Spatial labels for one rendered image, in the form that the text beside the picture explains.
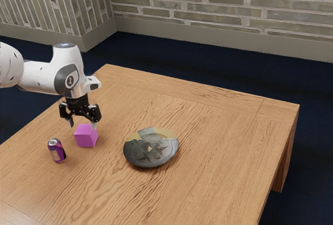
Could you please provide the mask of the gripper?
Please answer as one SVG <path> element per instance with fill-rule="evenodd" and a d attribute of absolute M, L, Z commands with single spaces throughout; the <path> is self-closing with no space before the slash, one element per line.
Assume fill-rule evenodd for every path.
<path fill-rule="evenodd" d="M 64 118 L 69 127 L 74 126 L 72 115 L 84 116 L 91 122 L 93 130 L 97 130 L 97 124 L 100 122 L 102 115 L 99 106 L 89 105 L 88 94 L 85 94 L 77 98 L 65 98 L 66 102 L 59 104 L 59 114 L 61 118 Z"/>

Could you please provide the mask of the pink cube block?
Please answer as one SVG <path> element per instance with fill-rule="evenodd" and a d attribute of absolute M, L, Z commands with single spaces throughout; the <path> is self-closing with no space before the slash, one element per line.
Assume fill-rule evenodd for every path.
<path fill-rule="evenodd" d="M 94 147 L 98 139 L 98 132 L 91 124 L 79 124 L 74 138 L 78 147 Z"/>

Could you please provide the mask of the purple drink can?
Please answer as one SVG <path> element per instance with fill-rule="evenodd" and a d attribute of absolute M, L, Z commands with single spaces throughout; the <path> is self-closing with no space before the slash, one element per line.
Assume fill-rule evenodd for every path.
<path fill-rule="evenodd" d="M 57 138 L 52 138 L 47 142 L 48 150 L 56 163 L 61 163 L 66 158 L 66 152 L 61 141 Z"/>

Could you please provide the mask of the grey and yellow plate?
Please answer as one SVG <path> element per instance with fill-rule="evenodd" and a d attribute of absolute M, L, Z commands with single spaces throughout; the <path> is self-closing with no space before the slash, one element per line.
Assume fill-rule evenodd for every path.
<path fill-rule="evenodd" d="M 171 160 L 178 151 L 178 137 L 170 130 L 149 127 L 131 134 L 124 143 L 123 154 L 135 166 L 153 168 Z"/>

